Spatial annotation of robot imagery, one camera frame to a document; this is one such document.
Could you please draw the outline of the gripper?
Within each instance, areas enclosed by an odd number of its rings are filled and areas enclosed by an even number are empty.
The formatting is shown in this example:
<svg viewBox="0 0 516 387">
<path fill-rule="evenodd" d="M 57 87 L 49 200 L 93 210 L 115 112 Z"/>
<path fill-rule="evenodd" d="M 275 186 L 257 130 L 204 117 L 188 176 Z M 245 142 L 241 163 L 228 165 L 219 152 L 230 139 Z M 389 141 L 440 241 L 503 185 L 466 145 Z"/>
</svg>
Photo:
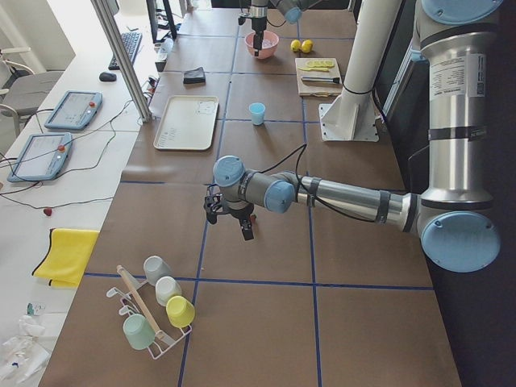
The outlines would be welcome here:
<svg viewBox="0 0 516 387">
<path fill-rule="evenodd" d="M 252 226 L 254 220 L 250 218 L 254 212 L 254 205 L 252 203 L 244 203 L 239 208 L 230 208 L 230 214 L 239 220 L 241 231 L 245 241 L 253 240 Z"/>
<path fill-rule="evenodd" d="M 264 31 L 267 27 L 267 0 L 251 0 L 248 12 L 242 12 L 238 17 L 238 24 L 241 26 L 247 19 L 251 20 L 253 36 L 254 56 L 260 55 L 260 48 L 263 48 Z"/>
</svg>

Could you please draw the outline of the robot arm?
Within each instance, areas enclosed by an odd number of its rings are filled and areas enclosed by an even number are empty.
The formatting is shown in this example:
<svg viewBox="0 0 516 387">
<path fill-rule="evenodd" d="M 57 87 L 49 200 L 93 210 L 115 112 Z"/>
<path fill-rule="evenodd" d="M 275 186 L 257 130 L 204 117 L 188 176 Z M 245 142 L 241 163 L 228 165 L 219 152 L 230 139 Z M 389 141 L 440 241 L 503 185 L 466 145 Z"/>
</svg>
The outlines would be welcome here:
<svg viewBox="0 0 516 387">
<path fill-rule="evenodd" d="M 229 214 L 251 239 L 252 213 L 262 206 L 286 212 L 294 202 L 325 206 L 368 223 L 390 223 L 418 235 L 438 266 L 470 273 L 491 264 L 501 239 L 488 218 L 493 199 L 484 190 L 479 156 L 486 134 L 486 51 L 497 33 L 498 1 L 419 1 L 415 5 L 411 54 L 429 63 L 429 183 L 421 193 L 399 195 L 295 172 L 247 169 L 224 156 L 213 173 L 217 193 L 208 193 L 209 223 Z"/>
<path fill-rule="evenodd" d="M 264 32 L 268 22 L 268 4 L 271 3 L 281 12 L 286 22 L 296 23 L 301 17 L 302 12 L 317 4 L 318 1 L 298 1 L 298 0 L 251 0 L 247 11 L 242 11 L 239 15 L 238 23 L 243 25 L 247 19 L 251 21 L 252 30 L 255 36 L 252 40 L 252 52 L 254 56 L 259 56 L 263 49 Z"/>
</svg>

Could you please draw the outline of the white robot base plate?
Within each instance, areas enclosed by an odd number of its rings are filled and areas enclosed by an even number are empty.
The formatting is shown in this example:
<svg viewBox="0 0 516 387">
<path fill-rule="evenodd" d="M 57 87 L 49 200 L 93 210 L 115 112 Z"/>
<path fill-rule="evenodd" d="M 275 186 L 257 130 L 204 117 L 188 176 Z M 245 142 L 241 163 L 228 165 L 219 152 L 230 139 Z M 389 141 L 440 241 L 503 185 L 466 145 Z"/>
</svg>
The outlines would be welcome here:
<svg viewBox="0 0 516 387">
<path fill-rule="evenodd" d="M 320 104 L 318 106 L 320 131 L 323 141 L 360 141 L 377 142 L 379 135 L 372 103 L 366 107 L 354 104 L 339 107 L 335 104 Z"/>
</svg>

